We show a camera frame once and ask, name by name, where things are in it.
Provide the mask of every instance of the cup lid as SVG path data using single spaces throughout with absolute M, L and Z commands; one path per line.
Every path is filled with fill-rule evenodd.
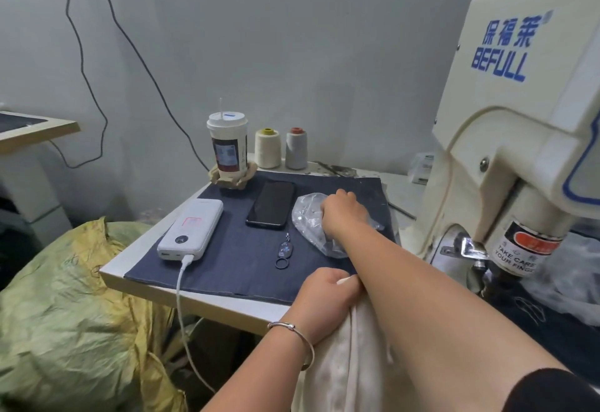
M 223 112 L 221 118 L 221 112 L 216 112 L 208 116 L 206 126 L 208 128 L 233 128 L 241 127 L 248 123 L 246 115 L 241 112 Z

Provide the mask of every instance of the sewing machine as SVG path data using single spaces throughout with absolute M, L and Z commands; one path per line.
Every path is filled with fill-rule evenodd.
M 486 297 L 600 219 L 599 22 L 598 0 L 472 0 L 403 247 L 472 261 Z

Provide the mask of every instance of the white wall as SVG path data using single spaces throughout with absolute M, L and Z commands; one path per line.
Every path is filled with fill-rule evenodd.
M 199 154 L 219 97 L 250 132 L 302 126 L 310 158 L 406 171 L 433 146 L 437 111 L 470 0 L 113 0 Z M 72 163 L 99 151 L 102 119 L 79 74 L 65 0 L 0 0 L 0 101 L 74 119 L 57 143 Z M 106 0 L 72 0 L 86 73 L 109 117 L 105 156 L 68 170 L 37 150 L 76 218 L 170 210 L 206 182 L 187 140 L 110 18 Z M 253 150 L 253 135 L 250 136 Z

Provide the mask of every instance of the white fabric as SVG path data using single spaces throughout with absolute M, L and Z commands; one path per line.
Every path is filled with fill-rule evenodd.
M 315 348 L 298 379 L 292 412 L 423 410 L 405 370 L 394 361 L 365 294 L 331 336 Z

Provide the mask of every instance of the smartphone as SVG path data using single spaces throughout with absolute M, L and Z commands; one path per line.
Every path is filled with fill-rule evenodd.
M 267 181 L 248 213 L 248 226 L 283 229 L 286 226 L 296 186 L 289 181 Z

